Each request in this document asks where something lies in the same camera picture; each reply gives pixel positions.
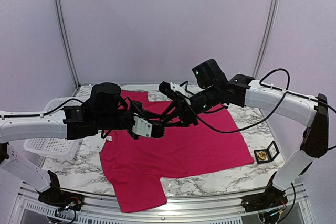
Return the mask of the magenta t-shirt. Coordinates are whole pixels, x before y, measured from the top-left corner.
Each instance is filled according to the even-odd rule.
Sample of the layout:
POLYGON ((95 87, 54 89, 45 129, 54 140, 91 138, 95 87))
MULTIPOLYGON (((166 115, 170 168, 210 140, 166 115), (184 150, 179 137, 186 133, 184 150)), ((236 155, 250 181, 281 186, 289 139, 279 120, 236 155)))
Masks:
POLYGON ((231 116, 221 109, 202 114, 197 126, 168 127, 162 138, 133 139, 110 133, 100 152, 103 173, 113 185, 122 212, 166 203, 161 178, 183 178, 252 164, 254 159, 231 116))

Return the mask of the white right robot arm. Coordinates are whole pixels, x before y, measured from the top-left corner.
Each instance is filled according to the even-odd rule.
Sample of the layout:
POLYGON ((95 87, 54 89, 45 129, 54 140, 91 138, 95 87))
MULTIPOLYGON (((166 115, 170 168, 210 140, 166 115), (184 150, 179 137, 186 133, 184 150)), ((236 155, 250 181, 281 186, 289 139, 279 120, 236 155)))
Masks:
POLYGON ((242 206, 246 212, 264 210, 287 203, 286 189, 300 175, 303 175, 312 162, 324 156, 329 147, 329 113, 327 97, 316 97, 291 92, 287 89, 263 84, 260 80, 237 74, 227 80, 222 74, 216 78, 196 75, 202 90, 192 94, 180 85, 162 82, 159 91, 172 100, 161 116, 164 127, 170 126, 169 120, 179 118, 177 126, 189 126, 203 122, 199 114, 221 103, 240 107, 251 107, 279 114, 301 123, 306 127, 302 143, 275 172, 265 191, 246 195, 242 206))

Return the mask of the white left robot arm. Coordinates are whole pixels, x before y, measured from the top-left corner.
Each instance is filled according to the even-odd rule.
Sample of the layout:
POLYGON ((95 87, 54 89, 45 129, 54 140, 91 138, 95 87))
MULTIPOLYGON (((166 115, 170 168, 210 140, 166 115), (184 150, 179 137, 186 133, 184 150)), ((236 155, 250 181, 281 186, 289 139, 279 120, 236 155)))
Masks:
POLYGON ((57 175, 40 169, 10 146, 11 141, 30 138, 79 140, 99 131, 106 136, 112 130, 127 130, 134 138, 159 138, 164 127, 157 115, 146 112, 140 102, 123 98, 105 101, 90 98, 80 106, 65 103, 47 112, 27 114, 1 112, 1 169, 31 185, 38 200, 53 206, 79 206, 83 196, 61 189, 57 175))

